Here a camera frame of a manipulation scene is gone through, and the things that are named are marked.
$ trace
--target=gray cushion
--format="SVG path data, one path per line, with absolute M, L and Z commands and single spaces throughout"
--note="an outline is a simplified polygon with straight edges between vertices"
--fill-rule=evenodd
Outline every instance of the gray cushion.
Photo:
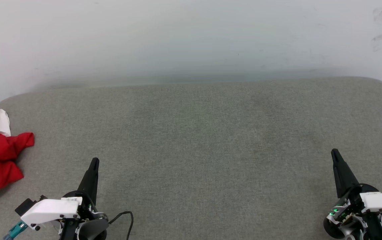
M 35 133 L 24 179 L 0 190 L 0 239 L 14 209 L 76 190 L 101 161 L 97 207 L 133 211 L 131 240 L 329 239 L 330 151 L 382 191 L 382 82 L 357 77 L 61 89 L 0 103 Z M 107 239 L 124 239 L 120 217 Z M 51 225 L 18 240 L 57 240 Z

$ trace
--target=white wall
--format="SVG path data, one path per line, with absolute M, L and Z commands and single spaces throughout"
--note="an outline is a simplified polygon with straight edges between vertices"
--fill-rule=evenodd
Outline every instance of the white wall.
M 382 0 L 0 0 L 0 100 L 349 75 L 382 80 Z

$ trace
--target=teal connector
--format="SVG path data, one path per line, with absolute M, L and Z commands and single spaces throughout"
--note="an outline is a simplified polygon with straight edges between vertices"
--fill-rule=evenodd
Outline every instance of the teal connector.
M 28 228 L 28 225 L 20 221 L 16 225 L 14 225 L 13 228 L 10 229 L 8 234 L 3 237 L 3 240 L 13 240 L 15 237 L 17 237 L 21 232 L 23 232 L 27 228 Z

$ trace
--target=black cable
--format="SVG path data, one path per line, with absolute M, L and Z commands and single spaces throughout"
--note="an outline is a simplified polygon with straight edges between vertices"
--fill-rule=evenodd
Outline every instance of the black cable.
M 131 228 L 133 227 L 133 213 L 131 211 L 125 211 L 125 212 L 119 213 L 116 217 L 113 218 L 113 220 L 111 220 L 108 223 L 109 224 L 113 223 L 116 219 L 121 217 L 121 215 L 123 215 L 123 214 L 130 214 L 130 217 L 131 217 L 130 227 L 128 228 L 128 233 L 127 233 L 127 238 L 126 238 L 126 240 L 128 240 L 128 237 L 130 236 Z

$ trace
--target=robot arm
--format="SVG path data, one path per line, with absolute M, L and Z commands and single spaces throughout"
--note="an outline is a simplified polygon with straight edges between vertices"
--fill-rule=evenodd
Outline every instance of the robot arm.
M 26 199 L 16 213 L 21 221 L 15 225 L 4 239 L 12 240 L 26 228 L 36 231 L 40 224 L 51 222 L 59 227 L 61 240 L 104 240 L 109 226 L 105 213 L 96 210 L 99 159 L 93 158 L 89 169 L 77 191 L 65 194 L 61 199 L 47 199 L 41 196 L 39 201 Z
M 337 149 L 332 150 L 339 201 L 324 220 L 326 232 L 347 240 L 382 240 L 382 193 L 360 184 Z

